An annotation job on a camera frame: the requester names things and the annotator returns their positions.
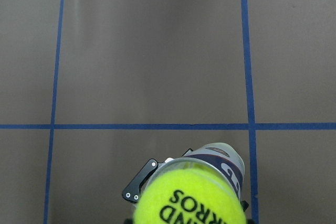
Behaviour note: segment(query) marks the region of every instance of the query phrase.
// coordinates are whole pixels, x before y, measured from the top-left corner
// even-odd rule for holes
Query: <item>tennis ball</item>
[[[143,192],[134,224],[246,224],[233,190],[210,170],[177,169]]]

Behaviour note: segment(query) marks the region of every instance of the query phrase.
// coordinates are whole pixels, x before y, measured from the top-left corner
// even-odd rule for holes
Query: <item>gray floor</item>
[[[50,136],[49,224],[122,223],[150,157],[210,142],[241,154],[251,202],[240,0],[64,0],[53,131],[59,10],[0,0],[0,222],[46,220]],[[336,0],[248,0],[248,14],[259,223],[334,223]],[[243,130],[79,129],[171,123]]]

